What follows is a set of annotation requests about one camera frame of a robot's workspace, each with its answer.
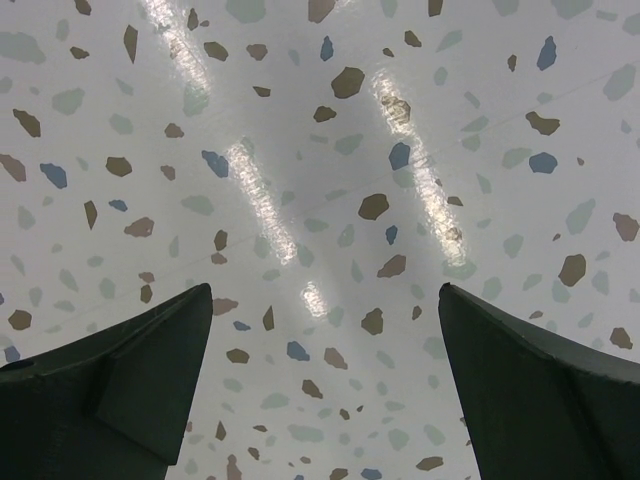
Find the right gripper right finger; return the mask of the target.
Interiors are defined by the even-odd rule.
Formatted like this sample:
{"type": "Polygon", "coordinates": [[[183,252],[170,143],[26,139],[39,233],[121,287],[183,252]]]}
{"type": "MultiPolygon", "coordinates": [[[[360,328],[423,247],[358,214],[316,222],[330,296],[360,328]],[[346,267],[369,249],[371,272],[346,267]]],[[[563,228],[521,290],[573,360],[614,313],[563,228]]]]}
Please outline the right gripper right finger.
{"type": "Polygon", "coordinates": [[[482,478],[638,478],[638,364],[450,283],[438,314],[482,478]]]}

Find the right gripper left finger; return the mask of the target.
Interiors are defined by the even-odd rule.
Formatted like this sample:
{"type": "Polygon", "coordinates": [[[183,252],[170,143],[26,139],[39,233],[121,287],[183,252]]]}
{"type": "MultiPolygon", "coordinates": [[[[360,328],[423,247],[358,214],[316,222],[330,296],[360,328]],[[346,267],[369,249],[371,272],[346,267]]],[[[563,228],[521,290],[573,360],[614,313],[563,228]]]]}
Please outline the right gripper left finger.
{"type": "Polygon", "coordinates": [[[4,479],[163,479],[213,316],[209,284],[1,369],[4,479]]]}

